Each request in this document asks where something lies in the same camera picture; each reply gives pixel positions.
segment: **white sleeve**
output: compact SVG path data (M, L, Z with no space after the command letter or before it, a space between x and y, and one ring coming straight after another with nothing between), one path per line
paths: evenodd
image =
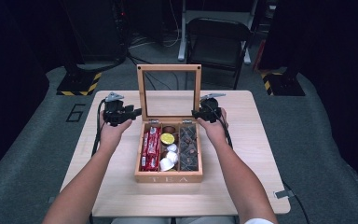
M264 218L252 218L245 222L245 224L273 224L272 222L265 220Z

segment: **handheld controller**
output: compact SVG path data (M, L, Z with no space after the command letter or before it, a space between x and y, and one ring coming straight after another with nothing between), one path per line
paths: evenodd
M133 105L123 106L124 102L120 101L124 96L110 92L104 101L103 120L111 126L118 126L127 119L136 119L142 115L142 109L133 109Z
M211 123L216 122L222 116L222 109L219 107L219 104L214 97L224 96L223 93L211 93L205 96L202 96L200 99L200 111L192 110L191 114L195 119L202 118L205 121L210 121Z

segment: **chair backrest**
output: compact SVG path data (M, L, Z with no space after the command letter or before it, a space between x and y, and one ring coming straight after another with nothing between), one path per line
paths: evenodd
M196 18L190 21L187 32L190 35L206 35L239 41L245 41L251 35L249 28L241 22L211 18Z

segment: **table top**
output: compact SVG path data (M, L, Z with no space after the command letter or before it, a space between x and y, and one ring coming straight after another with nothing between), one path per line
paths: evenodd
M97 128L97 110L110 91L98 91L90 108L62 189L89 161ZM124 105L140 107L138 91L115 91ZM201 95L211 93L201 91ZM234 150L260 179L276 214L290 211L287 198L274 192L284 190L255 100L249 91L219 91L219 106L227 111ZM135 163L141 136L142 118L134 120L123 133L101 185L93 208L95 217L197 217L237 215L228 194L216 152L200 128L203 179L201 183L137 183Z

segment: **person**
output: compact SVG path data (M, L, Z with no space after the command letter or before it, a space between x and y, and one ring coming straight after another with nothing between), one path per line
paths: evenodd
M222 108L222 120L227 112ZM86 223L98 195L110 158L114 154L121 135L131 126L129 119L117 127L101 122L101 142L97 152L62 190L49 208L43 223ZM234 203L240 224L278 223L264 188L255 173L241 160L228 144L220 122L210 123L198 119L210 139L223 172L228 193ZM178 224L235 223L232 217L183 217ZM116 218L113 223L170 223L167 218Z

